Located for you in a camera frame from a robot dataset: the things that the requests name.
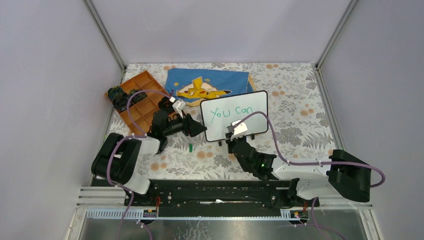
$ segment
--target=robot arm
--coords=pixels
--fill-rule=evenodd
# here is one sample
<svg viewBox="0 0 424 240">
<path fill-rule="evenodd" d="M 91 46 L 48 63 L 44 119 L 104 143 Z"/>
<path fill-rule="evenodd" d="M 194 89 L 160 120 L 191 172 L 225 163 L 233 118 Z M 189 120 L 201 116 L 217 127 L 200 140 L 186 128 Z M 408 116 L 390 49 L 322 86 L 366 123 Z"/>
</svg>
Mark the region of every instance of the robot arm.
<svg viewBox="0 0 424 240">
<path fill-rule="evenodd" d="M 172 108 L 169 106 L 162 107 L 166 105 L 166 102 L 162 101 L 159 103 L 161 110 L 153 114 L 151 128 L 147 133 L 147 136 L 160 141 L 158 154 L 165 150 L 168 144 L 167 136 L 183 132 L 186 136 L 195 137 L 206 131 L 207 128 L 205 126 L 194 120 L 190 114 L 185 114 L 183 112 L 183 107 L 186 105 L 183 101 L 175 101 L 172 104 Z M 172 114 L 174 111 L 177 113 L 170 118 L 169 114 Z"/>
<path fill-rule="evenodd" d="M 228 153 L 234 154 L 245 172 L 263 181 L 290 181 L 289 189 L 304 200 L 315 197 L 342 196 L 346 199 L 366 203 L 370 201 L 371 170 L 352 165 L 320 165 L 321 162 L 353 162 L 366 164 L 344 150 L 334 150 L 329 157 L 298 159 L 290 162 L 317 162 L 318 165 L 298 166 L 275 159 L 274 154 L 257 152 L 246 141 L 246 136 L 233 137 L 240 130 L 228 127 L 226 134 Z"/>
</svg>

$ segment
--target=orange tray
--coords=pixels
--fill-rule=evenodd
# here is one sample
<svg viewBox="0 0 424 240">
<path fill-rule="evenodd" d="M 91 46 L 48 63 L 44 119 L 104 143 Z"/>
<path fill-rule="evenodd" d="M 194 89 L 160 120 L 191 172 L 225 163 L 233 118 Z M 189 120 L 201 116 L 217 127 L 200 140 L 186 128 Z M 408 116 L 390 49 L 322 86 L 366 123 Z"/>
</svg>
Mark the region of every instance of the orange tray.
<svg viewBox="0 0 424 240">
<path fill-rule="evenodd" d="M 155 78 L 150 75 L 148 71 L 143 71 L 137 76 L 129 79 L 128 81 L 119 85 L 124 92 L 127 94 L 133 90 L 156 90 L 162 92 L 169 96 L 169 93 L 165 91 L 165 89 L 155 80 Z M 146 133 L 149 131 L 150 126 L 152 125 L 153 114 L 156 111 L 159 111 L 158 103 L 164 97 L 161 94 L 155 92 L 146 92 L 147 97 L 136 104 L 129 107 L 129 112 L 131 113 L 132 119 L 134 119 L 135 123 Z M 127 111 L 123 111 L 119 113 L 116 111 L 124 123 L 128 126 L 132 133 L 136 135 L 141 135 L 142 133 L 137 127 L 131 122 L 130 117 L 127 114 Z"/>
</svg>

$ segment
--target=gray wall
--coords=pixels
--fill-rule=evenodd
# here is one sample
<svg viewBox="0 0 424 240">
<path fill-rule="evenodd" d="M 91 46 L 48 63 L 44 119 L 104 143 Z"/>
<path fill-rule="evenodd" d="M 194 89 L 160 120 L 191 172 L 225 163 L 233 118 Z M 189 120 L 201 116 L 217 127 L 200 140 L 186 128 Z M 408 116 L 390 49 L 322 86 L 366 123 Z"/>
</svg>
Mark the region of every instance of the gray wall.
<svg viewBox="0 0 424 240">
<path fill-rule="evenodd" d="M 371 192 L 386 240 L 424 235 L 423 10 L 359 1 L 322 68 L 347 150 L 386 173 Z"/>
<path fill-rule="evenodd" d="M 94 0 L 128 63 L 316 62 L 349 0 Z"/>
<path fill-rule="evenodd" d="M 83 2 L 0 6 L 0 239 L 59 240 L 120 77 Z"/>
</svg>

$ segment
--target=table surface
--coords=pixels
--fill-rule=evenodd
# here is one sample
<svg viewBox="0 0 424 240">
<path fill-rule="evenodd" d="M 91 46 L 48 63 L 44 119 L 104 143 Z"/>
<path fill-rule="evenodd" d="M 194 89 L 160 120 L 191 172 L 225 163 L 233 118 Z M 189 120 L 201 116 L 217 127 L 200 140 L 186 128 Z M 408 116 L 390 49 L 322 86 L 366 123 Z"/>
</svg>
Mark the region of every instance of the table surface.
<svg viewBox="0 0 424 240">
<path fill-rule="evenodd" d="M 124 80 L 147 70 L 165 85 L 170 68 L 249 72 L 256 90 L 268 92 L 268 116 L 284 157 L 323 157 L 335 148 L 311 63 L 134 63 L 128 65 Z M 200 107 L 186 106 L 184 111 L 202 122 Z M 131 134 L 115 111 L 109 133 Z M 258 152 L 277 154 L 271 130 L 247 141 Z M 243 172 L 234 155 L 228 154 L 226 144 L 207 142 L 203 133 L 193 138 L 181 132 L 169 136 L 163 153 L 139 157 L 135 169 L 149 179 L 257 179 Z"/>
</svg>

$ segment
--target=blue cloth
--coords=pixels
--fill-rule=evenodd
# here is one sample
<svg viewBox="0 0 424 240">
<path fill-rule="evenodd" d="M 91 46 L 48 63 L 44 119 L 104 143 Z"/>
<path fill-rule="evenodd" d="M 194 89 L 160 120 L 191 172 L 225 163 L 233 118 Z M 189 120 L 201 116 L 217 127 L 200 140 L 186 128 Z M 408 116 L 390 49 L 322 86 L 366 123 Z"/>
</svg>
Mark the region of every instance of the blue cloth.
<svg viewBox="0 0 424 240">
<path fill-rule="evenodd" d="M 254 92 L 248 72 L 212 69 L 169 69 L 164 88 L 187 103 Z"/>
</svg>

